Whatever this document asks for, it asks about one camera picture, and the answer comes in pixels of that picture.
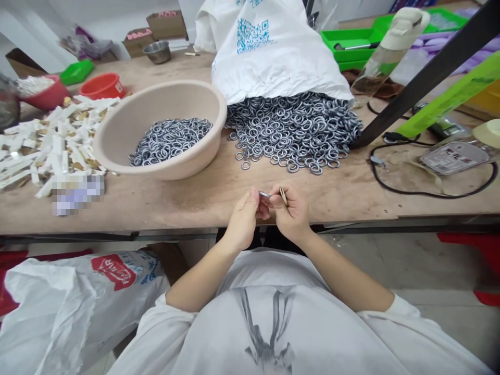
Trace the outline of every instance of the sleeve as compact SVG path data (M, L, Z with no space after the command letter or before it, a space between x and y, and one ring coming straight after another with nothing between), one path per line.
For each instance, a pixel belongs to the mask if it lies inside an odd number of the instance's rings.
M137 334L107 375L169 373L196 315L167 305L162 294L142 316Z
M415 306L398 295L386 312L361 311L358 316L413 375L494 375L436 322L422 318Z

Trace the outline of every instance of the stainless steel bowl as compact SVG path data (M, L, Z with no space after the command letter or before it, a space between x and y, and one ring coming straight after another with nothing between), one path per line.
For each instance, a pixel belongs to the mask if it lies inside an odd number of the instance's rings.
M0 131L17 125L20 112L19 98L14 84L0 74Z
M163 64L170 60L170 48L167 41L158 41L145 46L144 54L155 64Z

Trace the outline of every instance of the power cord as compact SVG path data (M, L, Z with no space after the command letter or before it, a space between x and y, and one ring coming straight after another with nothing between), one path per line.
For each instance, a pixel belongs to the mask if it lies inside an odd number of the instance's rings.
M491 166L492 166L493 170L492 170L491 176L488 179L488 181L486 181L486 183L484 185L482 185L481 187L479 187L479 188L475 189L474 191L471 191L470 193L467 193L467 194L462 194L462 195L442 195L442 194L434 194L434 193L429 193L429 192L424 192L424 191L421 191L421 192L420 191L410 192L410 191L404 191L404 190L395 189L393 187L390 187L390 186L386 185L380 179L379 174L377 172L377 163L375 163L373 160L371 160L371 157L375 156L375 151L377 151L378 149L381 149L381 148L392 147L392 146L401 146L401 145L410 144L410 143L415 143L415 144L418 144L418 145L421 145L421 146L430 147L430 146L434 146L434 143L419 142L418 139L420 138L420 136L417 136L415 139L412 140L412 139L409 139L409 138L407 138L407 137L405 137L405 136L403 136L403 135L401 135L399 133L395 133L395 132L387 132L387 133L385 133L384 134L384 138L386 138L386 139L388 139L390 141L396 141L397 143L380 145L380 146L375 147L373 150L371 150L371 152L370 152L371 169L373 171L373 175L374 175L375 179L377 180L377 182L384 189L389 190L389 191L391 191L393 193L404 194L404 195L425 195L425 196L429 196L429 197L432 197L432 198L440 198L440 199L459 199L459 198L465 198L465 197L468 197L468 196L471 196L471 195L478 194L478 193L482 192L488 186L490 186L492 184L492 182L495 181L496 177L498 176L498 165L497 165L496 162L493 162L493 163L491 163Z
M377 112L376 110L373 109L373 107L371 106L370 102L368 102L366 104L367 108L370 110L370 112L376 114L376 115L379 115L380 112ZM404 118L405 120L409 120L410 118L408 116L401 116L400 118Z

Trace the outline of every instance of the white t-shirt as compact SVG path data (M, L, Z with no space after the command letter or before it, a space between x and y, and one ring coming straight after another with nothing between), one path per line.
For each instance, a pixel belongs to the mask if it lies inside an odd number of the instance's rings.
M200 312L156 301L108 375L493 372L396 296L354 313L306 257L247 251Z

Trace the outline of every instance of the workbench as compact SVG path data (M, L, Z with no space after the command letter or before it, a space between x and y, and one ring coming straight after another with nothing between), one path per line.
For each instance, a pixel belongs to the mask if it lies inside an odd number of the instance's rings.
M448 7L453 10L470 5L470 2L462 2ZM341 23L341 27L370 27L372 21L354 20ZM179 79L210 82L214 55L186 56L184 52L172 53L172 60L162 65L153 65L147 57L110 62L97 66L92 75L116 72L127 91L132 93ZM373 99L371 103L376 110L385 106L385 102L379 99ZM365 125L376 116L366 106L356 112ZM462 114L457 119L463 124L481 123ZM403 120L399 120L393 128L402 123ZM315 176L307 168L288 173L286 168L272 165L266 157L253 162L250 169L242 170L241 162L234 157L237 151L235 142L227 139L228 134L229 130L223 130L220 149L212 163L185 180L155 181L108 173L106 193L101 201L81 209L74 216L53 216L52 200L36 199L34 195L38 188L30 183L20 189L4 191L0 193L0 235L226 227L234 204L251 186L267 191L273 183L283 180L293 182L308 197L311 223L343 226L369 222L384 227L391 226L392 220L402 218L470 220L492 215L490 218L496 220L500 214L498 180L477 195L457 200L399 195L384 190L367 163L370 150L381 140L369 147L352 150L349 157L341 161L340 168L325 167L321 176ZM415 149L415 146L401 147ZM451 176L444 185L448 194L466 193L482 185L490 174L491 166L485 165ZM390 181L400 189L438 192L433 178L424 171L402 167L396 175L397 181ZM259 224L273 224L273 219Z

